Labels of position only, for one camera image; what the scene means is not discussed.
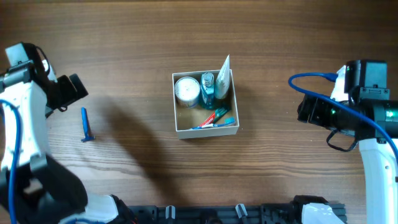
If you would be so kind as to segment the blue disposable razor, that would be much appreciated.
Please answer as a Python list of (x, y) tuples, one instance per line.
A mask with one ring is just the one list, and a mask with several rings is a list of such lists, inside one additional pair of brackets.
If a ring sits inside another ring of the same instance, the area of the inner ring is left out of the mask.
[(88, 142), (95, 140), (95, 136), (91, 134), (90, 124), (88, 121), (88, 113), (86, 108), (84, 107), (81, 108), (81, 118), (82, 118), (83, 132), (84, 132), (84, 138), (81, 139), (81, 142)]

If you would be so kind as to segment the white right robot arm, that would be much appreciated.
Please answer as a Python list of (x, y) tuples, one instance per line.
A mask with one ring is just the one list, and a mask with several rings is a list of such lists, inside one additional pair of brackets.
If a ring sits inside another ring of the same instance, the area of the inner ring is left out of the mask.
[(366, 183), (368, 223), (397, 223), (397, 102), (390, 99), (387, 63), (383, 60), (352, 60), (336, 73), (313, 73), (335, 84), (326, 96), (293, 83), (307, 77), (289, 78), (291, 88), (304, 94), (298, 120), (341, 133), (354, 141), (345, 151), (358, 148)]

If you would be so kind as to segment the blue mouthwash bottle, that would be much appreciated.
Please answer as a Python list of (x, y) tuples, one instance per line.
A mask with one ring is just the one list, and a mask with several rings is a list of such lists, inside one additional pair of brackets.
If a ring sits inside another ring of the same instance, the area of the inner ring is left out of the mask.
[(201, 75), (201, 102), (204, 108), (211, 110), (215, 100), (214, 75), (210, 72)]

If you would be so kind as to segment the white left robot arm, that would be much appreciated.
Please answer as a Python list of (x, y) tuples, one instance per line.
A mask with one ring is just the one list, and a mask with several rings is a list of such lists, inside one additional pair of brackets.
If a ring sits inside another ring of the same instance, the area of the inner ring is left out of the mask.
[(46, 120), (88, 93), (78, 75), (57, 77), (43, 50), (20, 42), (6, 49), (1, 76), (5, 148), (1, 205), (12, 223), (126, 223), (129, 209), (113, 195), (89, 194), (49, 152)]

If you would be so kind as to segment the white cream tube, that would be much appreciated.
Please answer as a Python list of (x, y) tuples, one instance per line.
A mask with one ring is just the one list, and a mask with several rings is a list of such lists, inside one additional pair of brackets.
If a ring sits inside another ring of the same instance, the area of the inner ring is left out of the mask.
[(229, 83), (230, 83), (229, 72), (230, 72), (230, 59), (228, 55), (216, 79), (215, 98), (219, 100), (226, 98), (226, 95), (228, 93)]

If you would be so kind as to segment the blue toothbrush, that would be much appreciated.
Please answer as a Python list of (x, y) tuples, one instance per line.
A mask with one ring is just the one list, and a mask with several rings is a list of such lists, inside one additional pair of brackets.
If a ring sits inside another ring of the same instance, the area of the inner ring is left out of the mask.
[(205, 123), (205, 124), (201, 124), (197, 127), (193, 127), (192, 130), (199, 130), (199, 129), (208, 129), (208, 128), (220, 128), (220, 127), (226, 127), (226, 126), (231, 126), (234, 125), (236, 123), (236, 120), (234, 117), (230, 117), (224, 120), (223, 123), (220, 124), (216, 124), (216, 123)]

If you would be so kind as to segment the green red toothpaste tube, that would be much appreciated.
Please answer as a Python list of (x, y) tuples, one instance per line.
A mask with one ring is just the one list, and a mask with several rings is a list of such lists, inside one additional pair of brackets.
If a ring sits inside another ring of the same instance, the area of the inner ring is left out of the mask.
[(227, 107), (220, 107), (216, 109), (202, 124), (205, 124), (207, 122), (209, 123), (216, 123), (219, 119), (221, 119), (227, 112), (229, 111), (229, 108)]

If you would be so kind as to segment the cotton swab jar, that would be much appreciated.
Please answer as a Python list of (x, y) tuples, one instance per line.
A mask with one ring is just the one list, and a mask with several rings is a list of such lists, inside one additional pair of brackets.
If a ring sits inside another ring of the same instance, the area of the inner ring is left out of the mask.
[(182, 77), (174, 85), (177, 103), (185, 108), (193, 108), (199, 102), (200, 84), (192, 77)]

